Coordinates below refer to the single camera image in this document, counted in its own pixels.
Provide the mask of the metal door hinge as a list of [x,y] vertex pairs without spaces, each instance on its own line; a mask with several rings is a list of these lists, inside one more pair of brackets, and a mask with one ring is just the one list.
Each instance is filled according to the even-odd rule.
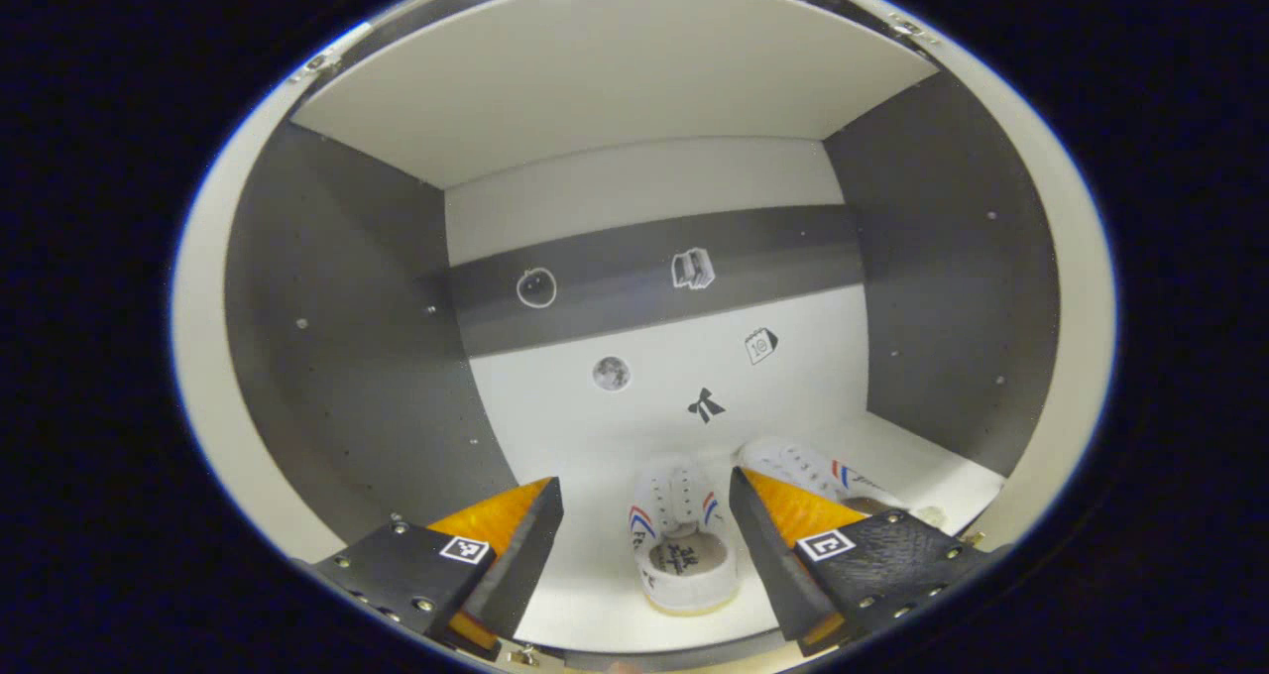
[[313,55],[308,61],[291,74],[288,83],[306,83],[310,79],[322,76],[322,74],[338,72],[343,63],[343,55],[334,48],[326,48],[322,55]]
[[916,24],[910,18],[902,14],[888,13],[887,15],[884,15],[884,23],[887,23],[887,29],[896,41],[901,41],[912,46],[940,44],[940,39],[937,36],[934,36],[928,29],[920,27],[919,24]]

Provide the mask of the white shoe cabinet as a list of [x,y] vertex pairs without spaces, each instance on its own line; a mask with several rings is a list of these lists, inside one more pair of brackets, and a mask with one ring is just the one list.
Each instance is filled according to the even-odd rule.
[[[344,547],[557,477],[503,649],[654,671],[811,651],[730,509],[749,442],[1008,553],[970,524],[1044,406],[1056,250],[1018,151],[926,47],[851,0],[404,0],[367,23],[259,155],[225,272],[250,416]],[[666,454],[739,548],[709,614],[640,586],[627,512]]]

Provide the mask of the white canvas shoe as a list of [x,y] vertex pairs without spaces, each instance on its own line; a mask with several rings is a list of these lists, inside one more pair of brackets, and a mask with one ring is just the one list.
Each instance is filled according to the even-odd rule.
[[643,466],[627,525],[643,597],[664,614],[709,614],[739,593],[739,548],[720,490],[694,459],[666,454]]
[[909,509],[906,503],[857,468],[808,446],[773,440],[749,442],[735,453],[735,462],[740,467],[777,479],[780,484],[791,484],[803,492],[863,514],[874,515],[893,508],[904,512]]

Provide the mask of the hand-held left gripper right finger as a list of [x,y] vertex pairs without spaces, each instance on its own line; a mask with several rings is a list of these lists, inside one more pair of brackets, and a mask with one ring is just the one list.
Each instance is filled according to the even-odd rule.
[[902,508],[863,514],[744,467],[728,503],[778,628],[802,650],[893,628],[997,560]]

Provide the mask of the white shoe cabinet door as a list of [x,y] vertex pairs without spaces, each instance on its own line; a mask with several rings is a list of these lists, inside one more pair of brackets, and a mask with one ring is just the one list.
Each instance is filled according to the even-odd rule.
[[921,46],[983,102],[1034,182],[1060,274],[1060,327],[1044,406],[997,498],[970,524],[989,548],[1018,545],[1067,492],[1093,454],[1115,364],[1115,275],[1104,223],[1074,156],[1025,96],[931,23],[887,0],[851,0]]
[[[369,33],[360,23],[317,52],[344,55]],[[254,164],[299,96],[296,63],[269,85],[217,151],[195,190],[173,261],[171,345],[178,397],[209,476],[237,514],[286,558],[307,562],[345,546],[289,484],[242,399],[228,344],[225,272],[233,217]]]

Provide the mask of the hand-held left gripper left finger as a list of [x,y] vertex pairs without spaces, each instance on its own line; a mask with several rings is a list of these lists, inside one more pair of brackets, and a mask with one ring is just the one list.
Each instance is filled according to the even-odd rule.
[[549,558],[565,506],[544,477],[431,524],[396,519],[312,565],[312,578],[412,636],[497,655]]

